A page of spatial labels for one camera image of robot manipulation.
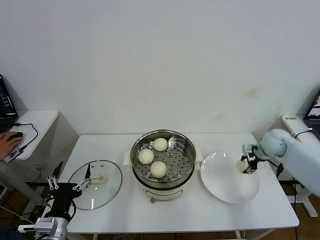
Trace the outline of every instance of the white plate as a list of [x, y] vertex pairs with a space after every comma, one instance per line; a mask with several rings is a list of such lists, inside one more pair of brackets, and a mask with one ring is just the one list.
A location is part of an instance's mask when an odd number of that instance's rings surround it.
[[230, 204], [244, 204], [260, 191], [259, 172], [242, 173], [238, 169], [241, 156], [216, 150], [203, 160], [201, 178], [205, 187], [218, 199]]

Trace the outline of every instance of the human hand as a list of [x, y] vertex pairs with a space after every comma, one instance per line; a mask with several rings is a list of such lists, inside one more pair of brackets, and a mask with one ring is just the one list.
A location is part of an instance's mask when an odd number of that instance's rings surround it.
[[8, 139], [16, 133], [16, 131], [7, 131], [0, 134], [0, 161], [8, 156], [14, 147], [21, 143], [22, 137], [15, 137], [8, 141]]

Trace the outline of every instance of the white desk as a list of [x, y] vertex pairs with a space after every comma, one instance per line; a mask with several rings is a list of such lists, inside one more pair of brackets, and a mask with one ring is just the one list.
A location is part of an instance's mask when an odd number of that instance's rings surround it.
[[[21, 155], [15, 159], [22, 161], [31, 156], [58, 117], [59, 113], [57, 110], [26, 110], [17, 111], [17, 113], [19, 115], [17, 122], [20, 122], [21, 124], [32, 123], [39, 132], [39, 136], [24, 149]], [[36, 131], [30, 125], [14, 126], [11, 131], [23, 132], [23, 140], [20, 143], [21, 147], [36, 136]]]
[[[242, 144], [254, 144], [251, 133], [187, 134], [203, 157], [214, 149], [226, 149], [240, 157]], [[143, 194], [132, 170], [123, 166], [124, 154], [140, 135], [82, 135], [61, 174], [68, 182], [82, 165], [93, 160], [109, 160], [122, 172], [122, 185], [115, 198], [95, 210], [77, 209], [68, 225], [69, 233], [162, 233], [261, 230], [248, 239], [260, 239], [274, 229], [299, 225], [285, 193], [270, 166], [261, 162], [259, 195], [249, 203], [233, 205], [214, 197], [201, 184], [198, 172], [190, 187], [177, 199], [151, 203]]]
[[[21, 161], [29, 158], [31, 154], [34, 152], [46, 132], [51, 127], [52, 123], [58, 116], [57, 110], [27, 110], [27, 111], [18, 111], [19, 119], [17, 122], [22, 124], [24, 123], [32, 123], [34, 127], [38, 130], [38, 137], [30, 143], [23, 151], [21, 155], [19, 155], [14, 161]], [[15, 126], [11, 129], [11, 131], [19, 131], [23, 132], [23, 141], [20, 146], [28, 143], [35, 135], [35, 130], [30, 125], [24, 126]], [[1, 178], [4, 179], [4, 182], [11, 184], [13, 187], [18, 189], [21, 193], [26, 195], [31, 201], [34, 203], [40, 204], [42, 202], [42, 198], [33, 191], [29, 186], [27, 186], [24, 181], [19, 177], [19, 173], [15, 173], [10, 168], [10, 163], [6, 163], [5, 161], [0, 162], [0, 174]]]

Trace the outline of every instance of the computer mouse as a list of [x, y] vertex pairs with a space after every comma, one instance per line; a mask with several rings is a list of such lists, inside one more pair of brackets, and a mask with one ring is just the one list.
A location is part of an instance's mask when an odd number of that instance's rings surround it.
[[22, 138], [23, 135], [24, 135], [24, 134], [23, 134], [22, 132], [17, 131], [16, 134], [10, 136], [7, 141], [9, 142], [10, 140], [12, 140], [12, 139], [14, 139], [14, 138]]

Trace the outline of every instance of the glass lid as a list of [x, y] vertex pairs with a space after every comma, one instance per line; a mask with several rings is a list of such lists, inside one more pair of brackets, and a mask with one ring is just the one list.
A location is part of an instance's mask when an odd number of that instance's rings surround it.
[[88, 165], [91, 183], [80, 197], [74, 199], [76, 208], [81, 210], [93, 210], [106, 205], [117, 195], [122, 182], [122, 174], [116, 164], [107, 160], [95, 160], [76, 170], [69, 183], [83, 182]]

